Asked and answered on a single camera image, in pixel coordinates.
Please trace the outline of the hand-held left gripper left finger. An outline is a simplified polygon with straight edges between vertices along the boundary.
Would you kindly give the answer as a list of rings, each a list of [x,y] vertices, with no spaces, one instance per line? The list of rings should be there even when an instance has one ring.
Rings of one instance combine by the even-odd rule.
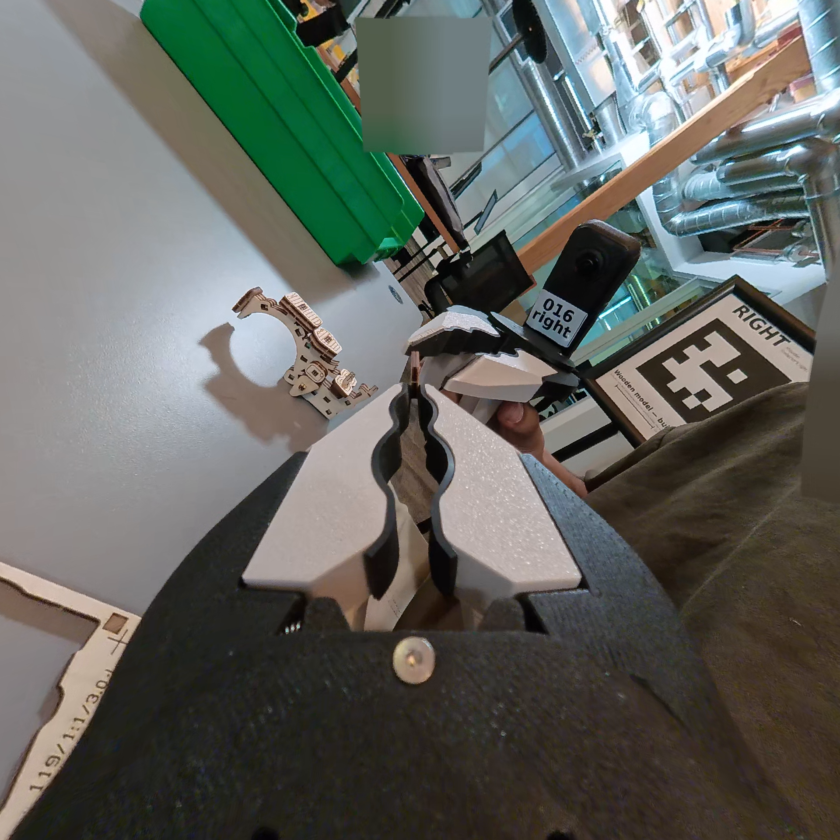
[[[243,572],[248,587],[333,599],[352,629],[394,628],[391,480],[410,406],[408,385],[394,385],[310,447]]]

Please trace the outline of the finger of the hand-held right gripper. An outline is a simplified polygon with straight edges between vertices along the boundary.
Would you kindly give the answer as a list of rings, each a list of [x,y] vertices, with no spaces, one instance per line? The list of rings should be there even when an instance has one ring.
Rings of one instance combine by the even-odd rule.
[[[445,390],[461,396],[527,403],[550,376],[550,365],[525,350],[479,353],[449,376]]]
[[[502,336],[482,311],[444,311],[419,327],[407,340],[405,355],[497,352]]]

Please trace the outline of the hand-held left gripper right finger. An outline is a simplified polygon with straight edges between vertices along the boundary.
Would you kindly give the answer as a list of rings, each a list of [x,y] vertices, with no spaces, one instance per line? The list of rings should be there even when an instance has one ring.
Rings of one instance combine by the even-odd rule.
[[[418,391],[432,580],[474,629],[496,600],[577,589],[583,575],[519,452],[431,385]]]

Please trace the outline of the wooden model assembly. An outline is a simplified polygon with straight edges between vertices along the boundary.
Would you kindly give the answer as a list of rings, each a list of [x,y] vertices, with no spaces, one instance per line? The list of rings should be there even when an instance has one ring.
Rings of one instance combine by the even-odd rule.
[[[341,366],[339,342],[296,292],[275,300],[256,287],[237,301],[233,312],[239,319],[264,313],[289,330],[297,354],[283,379],[290,386],[291,396],[306,400],[324,417],[333,419],[377,393],[376,385],[358,383],[355,374]]]

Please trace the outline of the person's right hand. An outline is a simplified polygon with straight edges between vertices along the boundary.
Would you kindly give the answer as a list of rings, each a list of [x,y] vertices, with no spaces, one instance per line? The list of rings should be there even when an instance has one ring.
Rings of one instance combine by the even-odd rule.
[[[587,496],[583,479],[571,473],[546,449],[539,414],[529,403],[503,402],[493,416],[490,428],[519,453],[537,460],[578,497]]]

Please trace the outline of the black monitor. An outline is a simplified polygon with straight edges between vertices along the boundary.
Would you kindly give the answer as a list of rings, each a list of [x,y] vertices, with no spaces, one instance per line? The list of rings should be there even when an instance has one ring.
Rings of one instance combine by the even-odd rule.
[[[502,230],[470,257],[465,275],[465,304],[483,312],[501,312],[535,285]]]

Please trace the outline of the wooden beam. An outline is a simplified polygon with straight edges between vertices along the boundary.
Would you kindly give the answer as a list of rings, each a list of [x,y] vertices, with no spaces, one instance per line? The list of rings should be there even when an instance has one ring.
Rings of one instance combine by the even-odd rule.
[[[579,225],[594,219],[605,221],[705,144],[745,120],[774,94],[807,76],[811,70],[804,37],[793,38],[520,249],[518,257],[525,270],[533,274],[560,254]]]

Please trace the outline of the silver ventilation ducts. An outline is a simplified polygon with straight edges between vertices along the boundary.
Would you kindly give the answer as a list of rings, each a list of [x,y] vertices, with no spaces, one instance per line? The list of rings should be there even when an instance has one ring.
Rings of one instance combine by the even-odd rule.
[[[689,237],[809,218],[823,263],[838,232],[838,2],[799,2],[811,72],[650,186],[669,235]],[[650,150],[675,131],[663,91],[633,113]]]

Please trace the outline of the framed marker sign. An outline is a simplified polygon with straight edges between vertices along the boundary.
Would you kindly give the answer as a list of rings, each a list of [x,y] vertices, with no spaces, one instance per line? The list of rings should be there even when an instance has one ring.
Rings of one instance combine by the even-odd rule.
[[[808,382],[815,333],[734,276],[594,366],[585,390],[634,446],[780,385]]]

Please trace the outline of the black disc on pole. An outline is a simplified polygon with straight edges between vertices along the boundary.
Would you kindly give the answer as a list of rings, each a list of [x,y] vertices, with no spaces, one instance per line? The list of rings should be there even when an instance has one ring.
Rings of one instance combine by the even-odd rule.
[[[518,45],[537,65],[544,63],[548,54],[547,37],[533,1],[512,1],[511,12],[516,25]]]

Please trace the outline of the green plastic bin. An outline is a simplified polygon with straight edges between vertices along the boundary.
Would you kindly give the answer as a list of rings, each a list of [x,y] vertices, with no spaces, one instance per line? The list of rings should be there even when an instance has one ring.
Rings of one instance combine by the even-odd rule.
[[[424,210],[282,2],[146,1],[144,26],[336,265],[393,257]]]

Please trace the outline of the laser-cut wooden parts sheet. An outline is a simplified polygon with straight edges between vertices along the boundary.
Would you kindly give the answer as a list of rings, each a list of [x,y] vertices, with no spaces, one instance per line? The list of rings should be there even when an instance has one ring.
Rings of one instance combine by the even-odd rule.
[[[10,838],[78,744],[109,687],[141,616],[1,562],[1,580],[21,595],[95,625],[57,683],[57,708],[30,740],[2,799],[2,838]]]

